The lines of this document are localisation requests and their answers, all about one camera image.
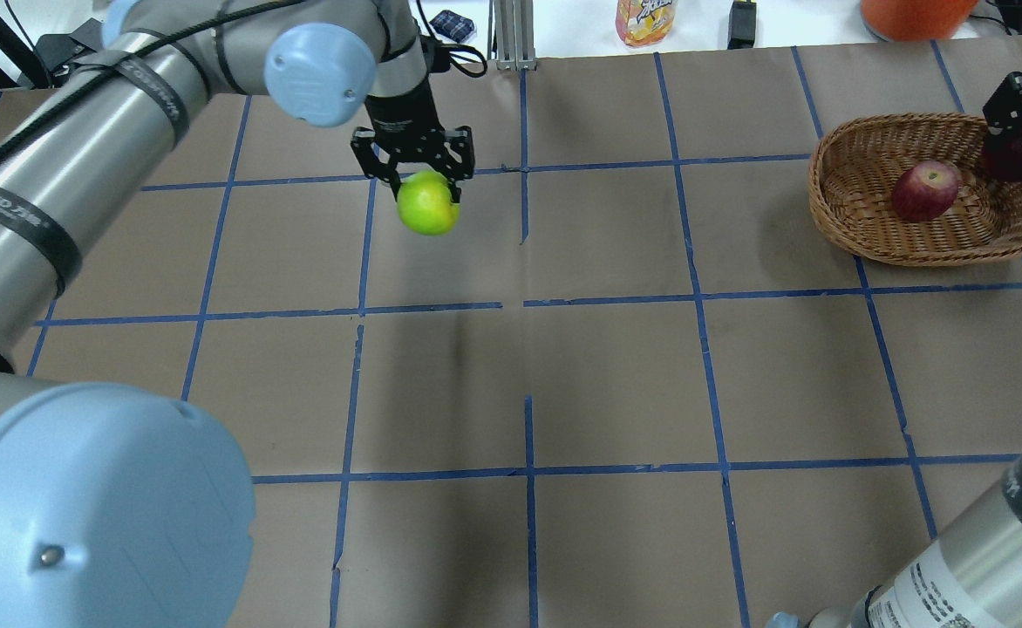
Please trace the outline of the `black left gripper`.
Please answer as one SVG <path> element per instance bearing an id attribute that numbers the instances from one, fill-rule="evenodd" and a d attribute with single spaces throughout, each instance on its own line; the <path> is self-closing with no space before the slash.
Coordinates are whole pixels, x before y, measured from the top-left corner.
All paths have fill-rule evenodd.
<path id="1" fill-rule="evenodd" d="M 452 203 L 460 203 L 460 186 L 475 174 L 470 126 L 444 126 L 430 87 L 391 97 L 369 95 L 364 107 L 371 127 L 352 132 L 351 151 L 365 178 L 387 184 L 396 200 L 402 189 L 399 164 L 425 164 L 445 176 Z"/>

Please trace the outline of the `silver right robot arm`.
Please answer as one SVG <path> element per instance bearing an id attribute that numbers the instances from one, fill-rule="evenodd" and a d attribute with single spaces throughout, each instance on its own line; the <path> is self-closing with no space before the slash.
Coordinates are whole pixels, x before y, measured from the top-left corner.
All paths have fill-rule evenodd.
<path id="1" fill-rule="evenodd" d="M 857 604 L 770 627 L 1022 627 L 1022 454 L 926 549 Z"/>

